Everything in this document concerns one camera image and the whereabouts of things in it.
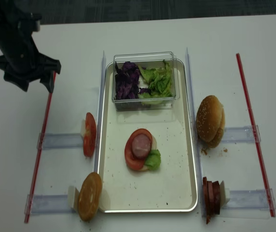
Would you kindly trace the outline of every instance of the toasted bun half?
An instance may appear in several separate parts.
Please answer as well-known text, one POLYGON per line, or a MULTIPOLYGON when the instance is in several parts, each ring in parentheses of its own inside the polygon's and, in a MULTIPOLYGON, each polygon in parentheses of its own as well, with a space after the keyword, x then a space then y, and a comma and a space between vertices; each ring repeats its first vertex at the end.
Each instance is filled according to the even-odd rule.
POLYGON ((95 216, 102 188, 103 183, 97 173, 90 173, 83 181, 78 198, 78 213, 83 221, 95 216))
POLYGON ((209 147, 216 147, 221 142, 225 114, 223 105, 216 96, 210 95, 202 100, 196 116, 196 127, 198 136, 209 147))
MULTIPOLYGON (((156 139, 154 138, 154 136, 152 135, 152 147, 151 150, 157 150, 157 142, 156 139)), ((149 170, 148 166, 144 165, 140 170, 138 170, 139 172, 145 172, 149 170)))

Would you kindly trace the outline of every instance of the bread crumb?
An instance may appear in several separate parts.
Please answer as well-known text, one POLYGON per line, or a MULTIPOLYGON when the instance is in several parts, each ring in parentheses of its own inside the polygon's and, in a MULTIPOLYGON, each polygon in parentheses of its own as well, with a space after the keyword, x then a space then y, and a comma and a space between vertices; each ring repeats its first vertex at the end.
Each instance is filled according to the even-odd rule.
POLYGON ((200 152, 201 152, 201 153, 205 153, 205 155, 208 154, 208 152, 207 152, 207 150, 206 150, 205 148, 202 148, 202 149, 200 150, 200 152))

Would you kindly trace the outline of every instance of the gray carpet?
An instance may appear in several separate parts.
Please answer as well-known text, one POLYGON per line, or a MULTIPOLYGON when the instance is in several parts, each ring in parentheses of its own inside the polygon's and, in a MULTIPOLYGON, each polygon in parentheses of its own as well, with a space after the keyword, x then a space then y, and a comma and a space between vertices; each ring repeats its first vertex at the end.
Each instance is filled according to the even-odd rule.
POLYGON ((41 24, 276 14, 276 0, 15 0, 41 24))

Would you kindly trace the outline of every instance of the tomato slice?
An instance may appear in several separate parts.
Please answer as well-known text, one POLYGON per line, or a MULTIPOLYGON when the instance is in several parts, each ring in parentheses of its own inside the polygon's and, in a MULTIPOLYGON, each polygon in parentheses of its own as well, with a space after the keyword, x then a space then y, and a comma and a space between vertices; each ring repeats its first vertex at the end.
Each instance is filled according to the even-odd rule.
POLYGON ((139 134, 145 134, 151 141, 152 144, 152 135, 151 133, 146 130, 146 129, 138 129, 136 131, 134 131, 131 136, 129 137, 129 139, 127 140, 127 143, 125 145, 125 150, 124 150, 124 154, 125 154, 125 162, 127 164, 128 167, 130 167, 133 170, 140 170, 141 168, 143 168, 145 159, 136 159, 132 153, 132 142, 133 139, 139 135, 139 134))
POLYGON ((91 113, 86 114, 85 134, 83 138, 83 153, 86 157, 92 157, 96 142, 96 123, 91 113))

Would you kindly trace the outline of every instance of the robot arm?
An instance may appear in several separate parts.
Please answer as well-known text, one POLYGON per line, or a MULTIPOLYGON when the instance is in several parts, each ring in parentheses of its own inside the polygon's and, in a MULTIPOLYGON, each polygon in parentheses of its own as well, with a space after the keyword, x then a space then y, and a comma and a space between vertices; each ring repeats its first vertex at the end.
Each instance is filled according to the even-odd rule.
POLYGON ((40 29, 40 14, 24 13, 13 0, 0 0, 0 69, 4 80, 27 91, 29 83, 40 79, 53 92, 53 72, 61 72, 59 60, 39 53, 32 32, 40 29))

